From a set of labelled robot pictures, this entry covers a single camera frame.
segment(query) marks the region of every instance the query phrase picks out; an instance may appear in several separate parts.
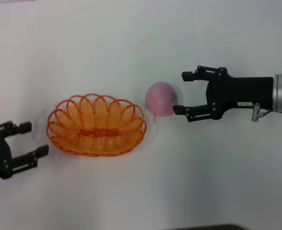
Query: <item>orange wicker basket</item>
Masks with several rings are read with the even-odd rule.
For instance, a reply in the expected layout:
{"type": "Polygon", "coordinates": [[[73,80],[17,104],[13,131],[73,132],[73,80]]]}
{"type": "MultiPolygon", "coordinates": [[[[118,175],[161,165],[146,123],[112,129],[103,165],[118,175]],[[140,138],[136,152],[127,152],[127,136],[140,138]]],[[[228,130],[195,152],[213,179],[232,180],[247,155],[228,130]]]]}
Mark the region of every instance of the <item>orange wicker basket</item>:
{"type": "Polygon", "coordinates": [[[48,138],[58,149],[88,157],[130,152],[141,143],[145,132],[139,106],[95,93],[60,102],[49,115],[46,128],[48,138]]]}

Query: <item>pink toy fruit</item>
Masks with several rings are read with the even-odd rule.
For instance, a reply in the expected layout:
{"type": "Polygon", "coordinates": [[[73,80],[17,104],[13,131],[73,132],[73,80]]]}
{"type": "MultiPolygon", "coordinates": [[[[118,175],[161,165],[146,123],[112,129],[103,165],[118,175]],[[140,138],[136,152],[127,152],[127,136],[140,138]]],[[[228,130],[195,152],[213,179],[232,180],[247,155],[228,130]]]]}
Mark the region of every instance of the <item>pink toy fruit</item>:
{"type": "Polygon", "coordinates": [[[171,85],[157,82],[147,91],[145,103],[153,114],[168,116],[174,113],[173,105],[178,104],[178,96],[171,85]]]}

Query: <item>white table surface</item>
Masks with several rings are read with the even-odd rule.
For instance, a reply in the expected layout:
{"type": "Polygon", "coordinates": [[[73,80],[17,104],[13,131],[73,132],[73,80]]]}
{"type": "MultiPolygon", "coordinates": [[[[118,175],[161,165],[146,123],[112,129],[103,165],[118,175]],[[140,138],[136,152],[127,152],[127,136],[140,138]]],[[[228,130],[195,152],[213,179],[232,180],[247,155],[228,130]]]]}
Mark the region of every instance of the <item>white table surface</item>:
{"type": "MultiPolygon", "coordinates": [[[[197,65],[234,77],[282,73],[282,0],[37,0],[0,4],[0,123],[31,121],[13,156],[48,143],[47,115],[95,92],[145,108],[166,81],[206,102],[197,65]]],[[[0,179],[0,230],[158,230],[239,223],[282,229],[282,115],[258,123],[154,117],[131,153],[87,158],[50,145],[38,168],[0,179]]]]}

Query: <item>pink ball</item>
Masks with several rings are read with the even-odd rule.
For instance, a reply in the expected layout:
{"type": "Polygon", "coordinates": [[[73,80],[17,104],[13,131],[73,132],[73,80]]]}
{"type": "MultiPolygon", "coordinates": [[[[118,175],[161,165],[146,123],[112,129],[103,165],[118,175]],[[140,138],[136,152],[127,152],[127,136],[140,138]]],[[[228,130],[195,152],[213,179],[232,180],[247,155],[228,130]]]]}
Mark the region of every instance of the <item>pink ball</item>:
{"type": "Polygon", "coordinates": [[[157,82],[147,91],[145,103],[153,114],[168,116],[174,113],[173,105],[178,104],[178,96],[171,85],[157,82]]]}

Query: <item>oval basket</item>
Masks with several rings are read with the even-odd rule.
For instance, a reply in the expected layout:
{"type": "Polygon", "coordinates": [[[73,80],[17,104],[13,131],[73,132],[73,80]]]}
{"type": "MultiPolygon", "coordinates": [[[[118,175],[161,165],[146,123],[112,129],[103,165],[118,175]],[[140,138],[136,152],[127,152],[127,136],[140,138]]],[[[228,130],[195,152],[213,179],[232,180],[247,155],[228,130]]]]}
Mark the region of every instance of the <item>oval basket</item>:
{"type": "Polygon", "coordinates": [[[114,157],[143,140],[142,109],[124,99],[89,93],[60,102],[48,116],[46,133],[60,150],[88,157],[114,157]]]}

